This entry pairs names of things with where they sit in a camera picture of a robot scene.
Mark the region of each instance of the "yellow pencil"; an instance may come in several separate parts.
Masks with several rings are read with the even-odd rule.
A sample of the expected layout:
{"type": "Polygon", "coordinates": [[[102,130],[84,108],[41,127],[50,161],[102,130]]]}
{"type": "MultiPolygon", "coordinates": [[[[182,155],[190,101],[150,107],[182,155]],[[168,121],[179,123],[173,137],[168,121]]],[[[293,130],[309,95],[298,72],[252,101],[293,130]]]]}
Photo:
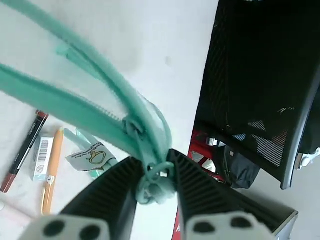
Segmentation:
{"type": "Polygon", "coordinates": [[[61,127],[58,131],[56,131],[54,135],[53,145],[52,145],[52,150],[51,150],[51,155],[50,155],[50,160],[48,165],[48,172],[46,176],[46,181],[44,183],[42,206],[41,206],[41,213],[44,215],[50,214],[63,139],[64,139],[64,129],[61,127]]]}

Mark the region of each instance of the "mesh chair back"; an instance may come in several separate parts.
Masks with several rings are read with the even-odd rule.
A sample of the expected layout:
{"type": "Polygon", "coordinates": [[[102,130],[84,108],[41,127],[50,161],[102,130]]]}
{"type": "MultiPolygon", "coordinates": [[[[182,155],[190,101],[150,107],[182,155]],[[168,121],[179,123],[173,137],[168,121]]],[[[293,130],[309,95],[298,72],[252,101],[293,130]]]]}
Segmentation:
{"type": "Polygon", "coordinates": [[[320,72],[320,2],[220,0],[196,126],[291,186],[320,72]]]}

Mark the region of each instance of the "lip liner pencil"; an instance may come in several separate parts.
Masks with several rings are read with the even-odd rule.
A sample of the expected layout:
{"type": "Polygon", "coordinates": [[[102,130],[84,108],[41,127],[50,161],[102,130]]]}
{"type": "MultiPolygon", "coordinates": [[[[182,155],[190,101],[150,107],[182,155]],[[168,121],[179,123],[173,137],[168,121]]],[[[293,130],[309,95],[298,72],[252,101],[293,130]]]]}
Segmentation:
{"type": "Polygon", "coordinates": [[[36,111],[36,118],[31,126],[31,129],[26,136],[18,154],[16,155],[13,164],[6,177],[4,178],[0,191],[3,193],[7,193],[14,182],[17,174],[19,173],[24,161],[26,160],[28,153],[30,152],[32,146],[35,143],[37,136],[39,135],[43,125],[45,124],[48,114],[43,111],[36,111]]]}

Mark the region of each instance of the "barcode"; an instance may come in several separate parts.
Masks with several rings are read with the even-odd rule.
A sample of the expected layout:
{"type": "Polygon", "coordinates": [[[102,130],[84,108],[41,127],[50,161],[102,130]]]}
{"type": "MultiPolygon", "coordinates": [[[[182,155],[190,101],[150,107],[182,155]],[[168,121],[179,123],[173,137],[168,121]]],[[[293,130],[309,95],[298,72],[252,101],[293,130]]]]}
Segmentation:
{"type": "Polygon", "coordinates": [[[49,141],[43,140],[41,142],[40,150],[39,150],[39,157],[38,162],[45,162],[47,158],[48,153],[48,147],[49,147],[49,141]]]}

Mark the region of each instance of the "small product box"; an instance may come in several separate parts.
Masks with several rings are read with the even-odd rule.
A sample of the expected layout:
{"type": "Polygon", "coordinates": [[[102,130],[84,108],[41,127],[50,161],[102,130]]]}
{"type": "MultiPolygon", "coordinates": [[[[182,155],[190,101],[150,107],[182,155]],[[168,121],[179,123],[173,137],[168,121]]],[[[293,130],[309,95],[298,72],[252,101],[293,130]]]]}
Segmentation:
{"type": "Polygon", "coordinates": [[[53,136],[40,135],[35,140],[34,156],[30,167],[32,181],[46,180],[53,143],[53,136]]]}

